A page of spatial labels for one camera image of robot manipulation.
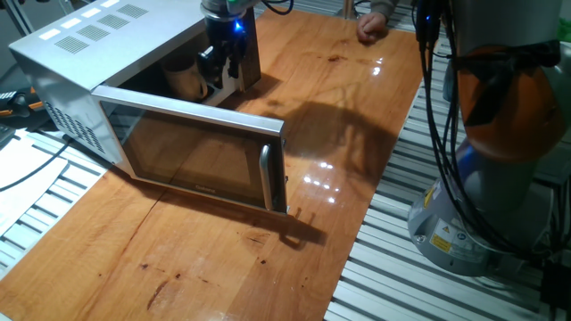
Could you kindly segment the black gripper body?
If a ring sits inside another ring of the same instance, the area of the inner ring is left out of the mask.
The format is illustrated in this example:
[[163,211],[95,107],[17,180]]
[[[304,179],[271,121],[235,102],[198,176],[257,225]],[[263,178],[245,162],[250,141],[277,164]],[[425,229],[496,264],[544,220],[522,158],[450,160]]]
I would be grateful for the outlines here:
[[210,45],[214,45],[220,50],[225,59],[228,58],[228,49],[231,41],[238,38],[245,38],[247,41],[246,28],[241,19],[221,21],[207,17],[205,26]]

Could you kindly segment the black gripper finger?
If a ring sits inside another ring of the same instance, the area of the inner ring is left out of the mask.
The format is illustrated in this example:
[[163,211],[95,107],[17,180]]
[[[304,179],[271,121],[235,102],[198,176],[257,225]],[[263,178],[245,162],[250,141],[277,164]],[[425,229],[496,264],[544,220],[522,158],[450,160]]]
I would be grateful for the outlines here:
[[197,64],[200,74],[216,88],[222,88],[222,72],[225,66],[225,57],[214,45],[197,55]]
[[228,75],[231,78],[239,78],[240,64],[246,55],[246,49],[247,41],[245,38],[238,38],[230,42],[228,49]]

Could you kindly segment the bare human hand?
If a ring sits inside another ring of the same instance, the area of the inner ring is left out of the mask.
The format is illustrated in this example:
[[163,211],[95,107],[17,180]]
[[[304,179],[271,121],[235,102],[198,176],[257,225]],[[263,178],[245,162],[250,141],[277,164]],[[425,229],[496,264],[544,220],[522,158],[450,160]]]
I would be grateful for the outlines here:
[[371,12],[358,19],[356,35],[363,44],[376,42],[385,31],[387,18],[380,12]]

